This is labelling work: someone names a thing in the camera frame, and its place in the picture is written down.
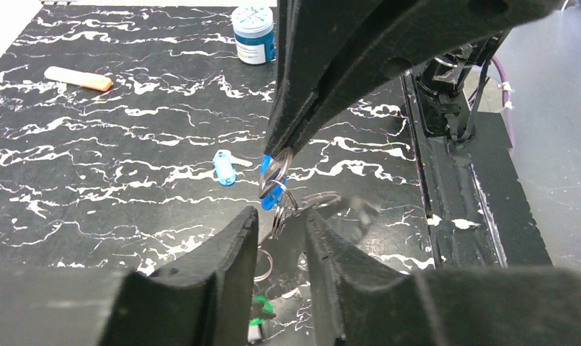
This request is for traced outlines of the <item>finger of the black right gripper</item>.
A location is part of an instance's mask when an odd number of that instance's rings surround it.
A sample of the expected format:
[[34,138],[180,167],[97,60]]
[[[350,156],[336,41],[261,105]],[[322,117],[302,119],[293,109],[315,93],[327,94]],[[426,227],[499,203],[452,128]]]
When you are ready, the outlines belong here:
[[371,15],[390,13],[390,1],[279,1],[278,73],[264,153],[299,152],[340,109],[325,110],[338,71],[336,58]]
[[324,101],[325,110],[336,107],[341,112],[408,69],[464,44],[544,18],[558,6],[548,0],[390,2],[389,15],[371,15],[344,49],[345,57],[336,58],[330,67],[340,74]]

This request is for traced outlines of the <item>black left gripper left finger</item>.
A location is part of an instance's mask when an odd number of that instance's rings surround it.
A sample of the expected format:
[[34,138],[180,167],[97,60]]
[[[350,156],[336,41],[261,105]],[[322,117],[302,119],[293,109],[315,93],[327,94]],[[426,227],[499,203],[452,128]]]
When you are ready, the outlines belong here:
[[258,233],[249,206],[151,275],[0,268],[0,345],[245,345]]

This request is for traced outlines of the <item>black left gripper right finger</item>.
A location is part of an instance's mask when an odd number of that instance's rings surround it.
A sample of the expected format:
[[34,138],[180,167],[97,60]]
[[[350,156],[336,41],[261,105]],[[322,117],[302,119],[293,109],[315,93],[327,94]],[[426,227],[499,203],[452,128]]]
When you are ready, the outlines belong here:
[[305,237],[318,345],[581,345],[581,275],[469,267],[405,275],[315,211]]

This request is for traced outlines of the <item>blue key tag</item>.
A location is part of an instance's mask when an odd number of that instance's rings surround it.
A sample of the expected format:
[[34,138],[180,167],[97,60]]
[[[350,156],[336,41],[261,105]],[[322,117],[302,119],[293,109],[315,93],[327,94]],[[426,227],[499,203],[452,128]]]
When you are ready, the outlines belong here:
[[260,205],[264,210],[271,210],[278,203],[282,186],[285,185],[288,168],[292,161],[292,155],[285,151],[276,157],[264,155],[260,168]]
[[250,161],[235,157],[227,149],[217,150],[212,162],[216,173],[216,179],[225,187],[232,186],[236,181],[237,174],[234,168],[235,164],[243,167],[252,166]]

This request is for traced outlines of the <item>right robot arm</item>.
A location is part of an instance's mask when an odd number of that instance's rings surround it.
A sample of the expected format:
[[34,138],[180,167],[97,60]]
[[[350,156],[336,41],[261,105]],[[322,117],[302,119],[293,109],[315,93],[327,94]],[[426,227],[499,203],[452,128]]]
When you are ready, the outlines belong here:
[[300,151],[332,118],[411,68],[431,97],[455,97],[493,36],[558,1],[282,1],[278,90],[265,154]]

